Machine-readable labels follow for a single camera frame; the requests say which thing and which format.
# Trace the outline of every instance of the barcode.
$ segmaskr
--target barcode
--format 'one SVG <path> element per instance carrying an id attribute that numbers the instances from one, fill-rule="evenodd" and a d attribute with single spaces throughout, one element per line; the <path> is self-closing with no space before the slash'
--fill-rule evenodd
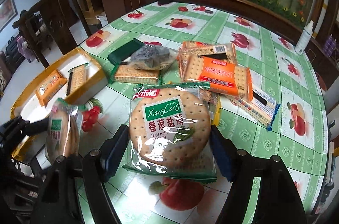
<path id="1" fill-rule="evenodd" d="M 225 46 L 214 46 L 215 52 L 226 52 Z"/>

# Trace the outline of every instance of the white bucket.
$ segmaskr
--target white bucket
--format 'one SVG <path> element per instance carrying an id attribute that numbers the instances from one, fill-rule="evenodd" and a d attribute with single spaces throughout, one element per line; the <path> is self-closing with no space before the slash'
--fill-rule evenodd
<path id="1" fill-rule="evenodd" d="M 106 13 L 105 13 L 105 12 L 103 12 L 103 13 L 97 15 L 96 17 L 97 17 L 97 19 L 100 20 L 100 23 L 101 23 L 102 27 L 104 27 L 104 26 L 106 26 L 106 25 L 108 24 L 108 21 L 107 21 L 107 17 L 106 17 Z"/>

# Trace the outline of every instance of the framed picture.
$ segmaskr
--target framed picture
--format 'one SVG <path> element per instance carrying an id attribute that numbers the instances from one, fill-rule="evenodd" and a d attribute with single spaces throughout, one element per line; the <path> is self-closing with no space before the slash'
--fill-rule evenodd
<path id="1" fill-rule="evenodd" d="M 0 5 L 0 32 L 18 14 L 14 0 L 4 0 Z"/>

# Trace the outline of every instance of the green label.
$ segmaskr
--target green label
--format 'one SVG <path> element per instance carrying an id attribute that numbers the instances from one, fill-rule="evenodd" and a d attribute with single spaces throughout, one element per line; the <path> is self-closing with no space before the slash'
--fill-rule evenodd
<path id="1" fill-rule="evenodd" d="M 168 117 L 181 113 L 179 100 L 169 100 L 162 104 L 145 107 L 146 120 L 151 121 L 160 117 Z"/>
<path id="2" fill-rule="evenodd" d="M 62 120 L 52 120 L 52 125 L 51 125 L 50 130 L 60 131 L 61 130 L 61 122 L 62 122 Z"/>

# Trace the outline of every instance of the round cracker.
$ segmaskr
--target round cracker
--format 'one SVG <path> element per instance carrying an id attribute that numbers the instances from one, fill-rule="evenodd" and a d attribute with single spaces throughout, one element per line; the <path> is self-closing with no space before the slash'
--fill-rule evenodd
<path id="1" fill-rule="evenodd" d="M 191 122 L 190 128 L 194 128 L 192 142 L 187 144 L 173 144 L 164 142 L 165 138 L 156 139 L 156 143 L 164 143 L 160 148 L 153 149 L 152 139 L 147 136 L 143 105 L 153 104 L 162 100 L 179 96 L 183 109 L 186 113 L 186 118 L 189 120 L 198 120 Z M 146 97 L 140 100 L 135 109 L 132 111 L 129 121 L 129 131 L 131 141 L 138 155 L 144 160 L 166 167 L 180 166 L 186 161 L 196 157 L 205 147 L 211 132 L 210 113 L 203 102 L 195 95 L 188 91 L 180 91 L 174 88 L 162 88 L 157 97 Z"/>

